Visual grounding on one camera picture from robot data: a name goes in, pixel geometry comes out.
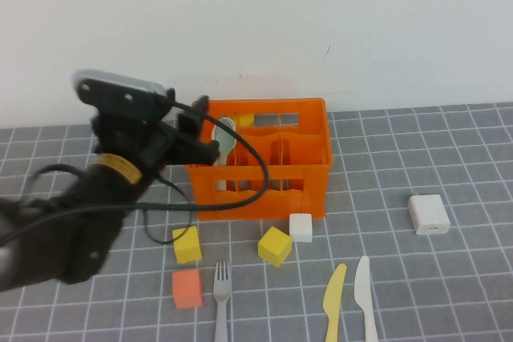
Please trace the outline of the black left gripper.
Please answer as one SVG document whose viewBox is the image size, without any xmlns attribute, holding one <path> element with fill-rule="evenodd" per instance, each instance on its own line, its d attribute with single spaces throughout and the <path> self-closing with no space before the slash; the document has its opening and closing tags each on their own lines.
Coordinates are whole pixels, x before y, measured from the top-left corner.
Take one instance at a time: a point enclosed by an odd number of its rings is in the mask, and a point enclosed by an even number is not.
<svg viewBox="0 0 513 342">
<path fill-rule="evenodd" d="M 219 143 L 177 142 L 174 129 L 164 122 L 173 108 L 173 88 L 140 79 L 80 79 L 78 97 L 94 107 L 91 120 L 98 138 L 96 152 L 119 155 L 142 170 L 166 165 L 211 166 L 220 155 Z M 177 115 L 178 130 L 200 137 L 209 97 L 203 95 Z"/>
</svg>

